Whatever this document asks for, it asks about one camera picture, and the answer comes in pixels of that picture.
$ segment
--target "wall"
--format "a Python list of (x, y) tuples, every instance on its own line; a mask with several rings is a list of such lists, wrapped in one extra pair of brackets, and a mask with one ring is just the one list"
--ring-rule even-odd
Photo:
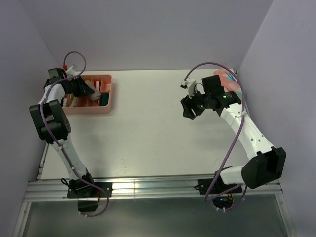
[(273, 0), (20, 1), (59, 64), (75, 49), (88, 70), (143, 70), (238, 67)]
[(316, 1), (274, 0), (240, 68), (251, 115), (287, 152), (281, 184), (299, 236), (316, 235)]
[(47, 70), (57, 64), (17, 0), (1, 1), (0, 32), (0, 236), (8, 237), (44, 146), (28, 108), (39, 101)]

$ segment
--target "table surface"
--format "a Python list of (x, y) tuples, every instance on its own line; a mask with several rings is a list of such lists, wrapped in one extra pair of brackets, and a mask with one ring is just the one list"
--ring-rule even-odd
[[(216, 112), (194, 121), (182, 117), (181, 80), (189, 70), (98, 71), (113, 76), (112, 111), (67, 115), (71, 139), (95, 178), (210, 174), (218, 170), (235, 134)], [(195, 70), (198, 82), (214, 70)], [(245, 165), (238, 141), (226, 166)], [(57, 152), (48, 147), (42, 179), (68, 178)]]

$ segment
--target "purple cable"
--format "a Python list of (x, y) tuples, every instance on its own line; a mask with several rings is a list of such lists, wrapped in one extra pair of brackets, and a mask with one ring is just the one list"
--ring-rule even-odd
[[(65, 56), (65, 58), (64, 58), (64, 64), (65, 64), (65, 62), (66, 62), (66, 58), (68, 57), (68, 55), (69, 55), (69, 54), (72, 54), (72, 53), (79, 54), (79, 55), (84, 59), (84, 68), (83, 68), (83, 70), (82, 70), (79, 74), (77, 74), (77, 75), (75, 75), (75, 76), (72, 76), (72, 77), (70, 77), (70, 78), (60, 79), (60, 80), (56, 81), (55, 83), (53, 83), (53, 84), (50, 86), (50, 88), (48, 89), (47, 94), (46, 94), (46, 97), (44, 98), (44, 100), (43, 100), (42, 103), (40, 104), (40, 114), (41, 114), (41, 117), (42, 117), (43, 122), (44, 122), (44, 124), (45, 124), (45, 127), (46, 127), (48, 133), (50, 134), (50, 136), (52, 137), (52, 139), (53, 139), (53, 140), (57, 143), (57, 145), (61, 148), (61, 151), (62, 151), (62, 153), (64, 154), (64, 156), (65, 156), (65, 158), (66, 158), (66, 160), (67, 160), (67, 163), (69, 164), (70, 168), (71, 168), (71, 167), (74, 167), (74, 166), (72, 165), (72, 163), (71, 163), (71, 161), (70, 161), (70, 159), (69, 159), (69, 157), (68, 157), (68, 154), (67, 154), (66, 151), (64, 150), (63, 146), (58, 142), (58, 140), (56, 139), (55, 135), (54, 135), (53, 132), (50, 130), (50, 128), (49, 128), (49, 126), (48, 126), (48, 123), (47, 123), (47, 121), (46, 121), (45, 115), (44, 115), (43, 106), (44, 106), (44, 104), (46, 103), (46, 101), (47, 101), (47, 99), (48, 99), (48, 96), (49, 96), (49, 94), (50, 94), (50, 92), (51, 92), (51, 89), (52, 89), (55, 85), (57, 85), (58, 83), (60, 83), (60, 82), (62, 82), (62, 81), (76, 78), (76, 77), (80, 76), (80, 75), (85, 71), (86, 66), (87, 66), (87, 60), (85, 59), (85, 57), (84, 57), (83, 54), (81, 54), (81, 53), (79, 53), (79, 52), (77, 52), (77, 51), (71, 51), (71, 52), (67, 53), (66, 56)], [(97, 190), (99, 190), (100, 192), (102, 192), (102, 193), (105, 195), (106, 199), (107, 199), (107, 203), (106, 203), (105, 207), (104, 207), (100, 212), (98, 212), (98, 213), (96, 213), (96, 214), (85, 214), (85, 213), (81, 213), (81, 215), (86, 216), (86, 217), (94, 217), (94, 216), (101, 215), (101, 214), (107, 209), (107, 207), (108, 207), (108, 205), (109, 205), (109, 195), (108, 195), (108, 193), (107, 193), (106, 191), (104, 191), (103, 189), (101, 189), (100, 187), (98, 187), (98, 186), (96, 186), (96, 185), (94, 185), (94, 184), (91, 184), (91, 183), (85, 181), (84, 179), (82, 179), (82, 178), (79, 176), (79, 174), (77, 173), (77, 171), (76, 171), (75, 169), (72, 169), (72, 171), (74, 172), (74, 174), (77, 176), (77, 178), (78, 178), (80, 181), (86, 183), (87, 185), (90, 185), (90, 186), (96, 188)]]
[[(221, 195), (223, 195), (223, 194), (226, 194), (226, 193), (228, 193), (228, 192), (230, 192), (230, 191), (232, 191), (232, 190), (234, 190), (234, 189), (236, 189), (236, 188), (239, 188), (239, 187), (241, 186), (241, 184), (237, 184), (236, 186), (234, 186), (234, 187), (232, 187), (232, 188), (230, 188), (230, 189), (228, 189), (228, 190), (226, 190), (226, 191), (224, 191), (224, 192), (222, 192), (222, 193), (220, 193), (220, 194), (217, 194), (216, 196), (213, 196), (213, 197), (208, 198), (208, 196), (209, 196), (209, 194), (210, 194), (212, 188), (214, 187), (214, 185), (215, 185), (215, 183), (216, 183), (216, 181), (217, 181), (217, 179), (218, 179), (220, 173), (222, 172), (222, 170), (223, 170), (223, 168), (224, 168), (224, 166), (225, 166), (225, 164), (226, 164), (226, 161), (228, 160), (228, 157), (229, 157), (229, 155), (231, 154), (231, 152), (232, 152), (232, 150), (233, 150), (233, 148), (234, 148), (234, 146), (235, 146), (235, 144), (236, 144), (236, 142), (237, 142), (237, 140), (238, 140), (238, 137), (239, 137), (239, 135), (240, 135), (240, 133), (241, 133), (241, 130), (242, 130), (242, 127), (243, 127), (243, 124), (244, 124), (244, 121), (245, 121), (245, 117), (244, 117), (244, 114), (243, 114), (243, 111), (245, 110), (245, 92), (244, 92), (243, 86), (242, 86), (242, 84), (241, 84), (239, 78), (237, 77), (237, 75), (236, 75), (234, 72), (232, 72), (229, 68), (227, 68), (227, 67), (225, 67), (224, 65), (219, 64), (219, 63), (206, 62), (206, 63), (201, 63), (201, 64), (196, 65), (194, 68), (192, 68), (192, 69), (188, 72), (188, 74), (187, 74), (186, 77), (184, 78), (184, 81), (186, 81), (186, 80), (188, 79), (189, 75), (190, 75), (196, 68), (198, 68), (198, 67), (200, 67), (200, 66), (203, 66), (203, 65), (216, 65), (216, 66), (219, 66), (219, 67), (221, 67), (221, 68), (224, 68), (225, 70), (227, 70), (228, 72), (230, 72), (230, 73), (234, 76), (234, 78), (236, 79), (237, 83), (239, 84), (240, 89), (241, 89), (241, 93), (242, 93), (242, 99), (241, 99), (241, 114), (242, 114), (242, 116), (241, 116), (240, 127), (239, 127), (239, 129), (238, 129), (238, 131), (237, 131), (237, 133), (236, 133), (236, 136), (235, 136), (235, 138), (233, 139), (233, 142), (232, 142), (231, 146), (229, 147), (229, 149), (228, 149), (228, 151), (227, 151), (227, 153), (226, 153), (226, 155), (225, 155), (225, 157), (224, 157), (224, 160), (223, 160), (221, 166), (219, 167), (219, 169), (218, 169), (218, 171), (217, 171), (217, 173), (216, 173), (216, 175), (215, 175), (215, 177), (214, 177), (212, 183), (210, 184), (209, 188), (207, 189), (206, 194), (205, 194), (205, 197), (204, 197), (204, 201), (212, 201), (213, 199), (218, 198), (219, 196), (221, 196)], [(240, 202), (242, 201), (244, 195), (246, 194), (246, 191), (247, 191), (247, 186), (245, 187), (245, 189), (244, 189), (244, 191), (243, 191), (243, 194), (242, 194), (241, 199), (239, 200), (239, 202), (236, 203), (235, 205), (231, 206), (230, 208), (226, 209), (226, 210), (233, 209), (233, 208), (235, 208), (237, 205), (239, 205)]]

